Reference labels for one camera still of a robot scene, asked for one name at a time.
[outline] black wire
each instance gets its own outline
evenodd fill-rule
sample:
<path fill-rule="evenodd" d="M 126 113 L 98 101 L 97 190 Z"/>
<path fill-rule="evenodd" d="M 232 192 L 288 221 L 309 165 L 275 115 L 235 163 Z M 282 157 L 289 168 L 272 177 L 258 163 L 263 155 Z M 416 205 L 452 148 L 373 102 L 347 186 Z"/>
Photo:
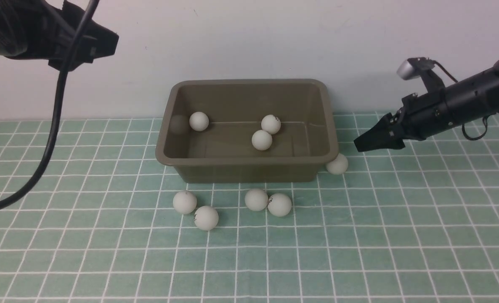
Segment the black wire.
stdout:
<path fill-rule="evenodd" d="M 463 126 L 461 127 L 461 130 L 463 131 L 463 136 L 464 136 L 465 138 L 467 138 L 467 140 L 470 140 L 470 141 L 476 141 L 476 140 L 480 140 L 481 138 L 483 138 L 483 137 L 486 135 L 486 133 L 487 133 L 487 129 L 488 129 L 487 119 L 488 119 L 489 117 L 490 117 L 490 115 L 489 115 L 489 116 L 485 116 L 485 117 L 483 117 L 483 118 L 482 118 L 482 123 L 483 123 L 483 126 L 485 126 L 485 128 L 486 128 L 485 132 L 483 132 L 482 134 L 480 134 L 480 135 L 479 135 L 479 136 L 477 136 L 477 137 L 471 137 L 471 136 L 469 136 L 469 135 L 467 134 L 467 131 L 465 130 L 465 128 L 464 128 L 464 124 L 463 124 Z"/>
<path fill-rule="evenodd" d="M 438 61 L 436 60 L 433 60 L 433 62 L 438 66 L 440 67 L 440 69 L 448 76 L 450 77 L 451 80 L 453 80 L 453 82 L 457 83 L 459 81 L 457 81 L 457 79 L 455 79 L 455 77 L 453 77 L 448 71 L 446 71 L 446 69 L 442 66 L 442 64 L 438 63 Z"/>
<path fill-rule="evenodd" d="M 48 167 L 51 155 L 53 155 L 53 150 L 55 149 L 55 142 L 57 140 L 59 125 L 61 124 L 61 110 L 63 108 L 64 88 L 66 86 L 68 71 L 70 65 L 72 64 L 74 56 L 76 55 L 76 50 L 78 48 L 78 45 L 80 44 L 80 40 L 83 37 L 90 21 L 92 20 L 92 16 L 96 11 L 96 7 L 98 7 L 98 2 L 100 2 L 100 0 L 90 0 L 88 2 L 85 13 L 76 29 L 76 35 L 72 38 L 72 42 L 63 59 L 61 69 L 59 71 L 59 79 L 57 80 L 57 88 L 55 91 L 55 105 L 53 106 L 51 129 L 49 132 L 48 143 L 46 144 L 46 148 L 44 150 L 44 155 L 42 156 L 40 163 L 38 163 L 36 171 L 34 172 L 34 174 L 32 174 L 32 177 L 27 181 L 27 183 L 25 183 L 25 185 L 17 192 L 0 201 L 0 209 L 9 207 L 13 203 L 19 201 L 19 199 L 23 198 L 23 196 L 25 196 L 36 185 L 36 183 L 38 183 L 40 177 L 42 177 L 44 171 Z"/>

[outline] white ball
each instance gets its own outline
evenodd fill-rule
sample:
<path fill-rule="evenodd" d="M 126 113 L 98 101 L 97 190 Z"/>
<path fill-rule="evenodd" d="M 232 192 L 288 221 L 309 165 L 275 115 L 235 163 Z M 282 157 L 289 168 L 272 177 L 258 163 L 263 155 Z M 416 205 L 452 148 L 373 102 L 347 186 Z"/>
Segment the white ball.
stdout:
<path fill-rule="evenodd" d="M 333 175 L 345 173 L 349 168 L 349 160 L 343 154 L 338 154 L 334 161 L 326 164 L 326 170 Z"/>
<path fill-rule="evenodd" d="M 253 188 L 246 192 L 244 202 L 250 210 L 262 211 L 268 204 L 268 194 L 264 190 Z"/>
<path fill-rule="evenodd" d="M 190 116 L 190 126 L 196 132 L 202 132 L 209 126 L 209 117 L 202 112 L 195 112 Z"/>
<path fill-rule="evenodd" d="M 278 117 L 274 115 L 267 115 L 266 117 L 263 118 L 261 121 L 261 128 L 271 134 L 274 135 L 277 132 L 280 131 L 281 128 L 281 121 Z"/>
<path fill-rule="evenodd" d="M 268 199 L 268 211 L 276 217 L 284 217 L 291 208 L 292 202 L 286 194 L 273 194 Z"/>
<path fill-rule="evenodd" d="M 272 136 L 264 130 L 257 130 L 251 137 L 251 144 L 258 150 L 267 150 L 272 145 Z"/>
<path fill-rule="evenodd" d="M 208 231 L 218 224 L 219 216 L 217 210 L 209 206 L 201 206 L 195 211 L 195 226 L 200 230 Z"/>
<path fill-rule="evenodd" d="M 179 191 L 173 197 L 173 207 L 182 215 L 187 215 L 197 207 L 197 197 L 187 190 Z"/>

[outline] bin rim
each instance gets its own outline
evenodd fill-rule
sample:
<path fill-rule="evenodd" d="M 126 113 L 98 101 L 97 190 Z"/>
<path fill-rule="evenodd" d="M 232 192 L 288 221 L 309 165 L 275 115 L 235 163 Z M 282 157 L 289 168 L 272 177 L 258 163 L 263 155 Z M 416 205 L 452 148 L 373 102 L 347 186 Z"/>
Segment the bin rim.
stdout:
<path fill-rule="evenodd" d="M 330 149 L 328 153 L 320 156 L 305 157 L 217 157 L 217 158 L 171 158 L 167 157 L 163 150 L 167 131 L 173 114 L 175 99 L 178 90 L 186 85 L 210 85 L 210 84 L 313 84 L 321 92 L 322 105 L 325 117 L 326 130 L 328 131 L 328 142 Z M 335 132 L 332 105 L 328 95 L 326 85 L 316 79 L 218 79 L 218 80 L 186 80 L 177 83 L 171 89 L 165 112 L 162 119 L 161 128 L 156 147 L 157 161 L 166 166 L 173 167 L 209 167 L 224 165 L 324 165 L 336 159 L 339 153 L 337 135 Z"/>

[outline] brown plastic tray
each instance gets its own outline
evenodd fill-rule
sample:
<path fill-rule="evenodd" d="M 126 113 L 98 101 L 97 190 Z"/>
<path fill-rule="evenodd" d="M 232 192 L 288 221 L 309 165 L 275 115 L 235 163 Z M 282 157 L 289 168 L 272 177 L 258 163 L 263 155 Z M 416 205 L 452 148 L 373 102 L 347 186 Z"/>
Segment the brown plastic tray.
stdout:
<path fill-rule="evenodd" d="M 203 132 L 189 127 L 206 113 Z M 281 120 L 272 146 L 251 143 L 264 116 Z M 188 183 L 307 182 L 338 154 L 326 86 L 313 79 L 199 80 L 173 87 L 156 149 Z"/>

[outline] green grid mat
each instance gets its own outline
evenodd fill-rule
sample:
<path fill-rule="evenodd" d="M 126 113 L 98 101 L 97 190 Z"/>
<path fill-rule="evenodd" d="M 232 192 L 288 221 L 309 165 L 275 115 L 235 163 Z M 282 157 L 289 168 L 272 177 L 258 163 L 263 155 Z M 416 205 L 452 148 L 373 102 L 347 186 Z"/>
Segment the green grid mat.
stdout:
<path fill-rule="evenodd" d="M 364 154 L 352 140 L 377 115 L 334 120 L 347 173 L 253 185 L 184 183 L 155 159 L 161 119 L 64 121 L 45 176 L 0 211 L 0 302 L 499 303 L 499 117 L 481 141 Z M 0 122 L 0 198 L 49 126 Z M 253 187 L 294 211 L 249 211 Z M 172 209 L 184 189 L 219 211 L 212 232 Z"/>

